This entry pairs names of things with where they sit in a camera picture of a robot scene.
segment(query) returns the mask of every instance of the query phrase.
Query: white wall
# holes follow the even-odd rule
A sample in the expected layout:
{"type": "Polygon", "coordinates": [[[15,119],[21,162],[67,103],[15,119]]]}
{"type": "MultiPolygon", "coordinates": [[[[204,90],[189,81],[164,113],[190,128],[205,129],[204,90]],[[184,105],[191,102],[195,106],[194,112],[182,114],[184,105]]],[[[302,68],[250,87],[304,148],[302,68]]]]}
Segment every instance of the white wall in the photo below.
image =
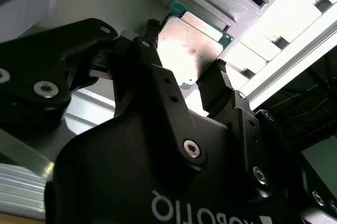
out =
{"type": "Polygon", "coordinates": [[[337,197],[337,138],[332,136],[306,149],[303,154],[337,197]]]}

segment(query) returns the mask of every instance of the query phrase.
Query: white lettering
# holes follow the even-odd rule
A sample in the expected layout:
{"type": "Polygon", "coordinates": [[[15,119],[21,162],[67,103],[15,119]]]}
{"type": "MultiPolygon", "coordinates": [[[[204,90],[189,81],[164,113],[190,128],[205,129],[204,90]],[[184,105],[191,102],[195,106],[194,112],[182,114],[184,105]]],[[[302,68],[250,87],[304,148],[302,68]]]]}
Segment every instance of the white lettering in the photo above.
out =
{"type": "Polygon", "coordinates": [[[198,218],[199,224],[203,224],[202,219],[201,219],[201,215],[203,213],[207,213],[211,217],[211,219],[212,219],[212,224],[216,224],[215,223],[215,218],[214,218],[213,214],[207,208],[200,208],[199,209],[199,211],[197,213],[197,218],[198,218]]]}
{"type": "Polygon", "coordinates": [[[175,211],[176,211],[177,224],[181,224],[181,217],[180,217],[180,201],[179,201],[179,200],[176,200],[176,201],[175,201],[175,211]]]}
{"type": "Polygon", "coordinates": [[[184,221],[183,224],[193,224],[191,204],[187,204],[187,222],[184,221]]]}
{"type": "Polygon", "coordinates": [[[165,196],[161,196],[155,190],[153,190],[152,193],[156,195],[156,197],[152,200],[152,212],[153,212],[153,214],[160,221],[169,221],[173,217],[173,205],[172,205],[172,203],[170,202],[170,200],[168,198],[166,198],[165,196]],[[167,203],[167,205],[168,205],[168,213],[167,213],[167,215],[161,215],[157,211],[157,207],[156,206],[157,206],[158,201],[160,201],[160,200],[165,201],[167,203]]]}
{"type": "Polygon", "coordinates": [[[219,222],[219,224],[227,224],[226,215],[224,215],[221,212],[218,212],[216,214],[216,219],[219,222]]]}
{"type": "Polygon", "coordinates": [[[242,221],[240,219],[238,219],[237,217],[231,217],[230,218],[230,224],[234,224],[235,222],[237,222],[239,224],[243,224],[242,221]]]}

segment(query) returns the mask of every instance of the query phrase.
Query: screw head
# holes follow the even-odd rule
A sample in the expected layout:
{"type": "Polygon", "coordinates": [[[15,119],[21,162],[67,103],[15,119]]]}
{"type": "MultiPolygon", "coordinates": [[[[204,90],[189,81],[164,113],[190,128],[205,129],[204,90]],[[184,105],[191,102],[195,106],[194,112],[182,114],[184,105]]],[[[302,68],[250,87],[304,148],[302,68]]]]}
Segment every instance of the screw head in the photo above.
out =
{"type": "Polygon", "coordinates": [[[268,118],[268,120],[274,121],[273,117],[269,113],[264,113],[264,114],[268,118]]]}
{"type": "Polygon", "coordinates": [[[324,207],[325,203],[324,203],[322,197],[318,194],[318,192],[313,191],[312,196],[314,197],[314,199],[316,200],[318,205],[320,205],[321,207],[324,207]]]}
{"type": "Polygon", "coordinates": [[[46,99],[55,97],[58,94],[58,87],[49,81],[39,81],[34,84],[34,92],[46,99]]]}
{"type": "Polygon", "coordinates": [[[107,27],[101,27],[101,31],[103,31],[103,32],[105,32],[105,33],[108,33],[108,34],[111,33],[111,30],[108,29],[107,27]]]}
{"type": "Polygon", "coordinates": [[[0,68],[0,84],[6,83],[11,79],[11,75],[4,68],[0,68]]]}
{"type": "Polygon", "coordinates": [[[246,96],[245,96],[242,92],[239,92],[239,96],[240,96],[242,99],[247,99],[246,96]]]}
{"type": "Polygon", "coordinates": [[[330,204],[330,207],[332,208],[332,210],[333,210],[335,213],[337,213],[337,206],[336,206],[335,202],[330,201],[329,204],[330,204]]]}
{"type": "Polygon", "coordinates": [[[267,184],[267,177],[265,176],[265,174],[263,173],[263,171],[255,166],[253,168],[253,174],[254,174],[254,177],[258,180],[258,182],[262,185],[266,185],[267,184]]]}
{"type": "Polygon", "coordinates": [[[146,47],[150,47],[150,44],[147,41],[142,40],[142,44],[145,45],[146,47]]]}
{"type": "Polygon", "coordinates": [[[186,140],[184,142],[184,149],[190,157],[198,158],[200,156],[200,148],[194,141],[186,140]]]}

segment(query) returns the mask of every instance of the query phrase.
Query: metal frame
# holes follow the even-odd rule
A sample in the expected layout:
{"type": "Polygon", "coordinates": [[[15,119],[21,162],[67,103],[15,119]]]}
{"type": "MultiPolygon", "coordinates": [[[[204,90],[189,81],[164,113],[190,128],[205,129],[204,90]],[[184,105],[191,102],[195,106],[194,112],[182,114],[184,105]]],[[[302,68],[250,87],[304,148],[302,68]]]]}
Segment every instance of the metal frame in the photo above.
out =
{"type": "Polygon", "coordinates": [[[334,4],[240,88],[249,98],[252,109],[256,109],[337,44],[336,16],[337,4],[334,4]]]}

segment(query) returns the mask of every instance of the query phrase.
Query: wooden surface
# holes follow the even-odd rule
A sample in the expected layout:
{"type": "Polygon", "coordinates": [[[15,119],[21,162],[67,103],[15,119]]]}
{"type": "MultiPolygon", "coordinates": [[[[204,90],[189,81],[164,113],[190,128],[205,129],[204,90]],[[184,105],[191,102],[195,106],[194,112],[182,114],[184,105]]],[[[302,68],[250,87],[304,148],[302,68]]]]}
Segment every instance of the wooden surface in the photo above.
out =
{"type": "Polygon", "coordinates": [[[0,224],[42,224],[42,221],[30,220],[26,218],[4,215],[0,213],[0,224]]]}

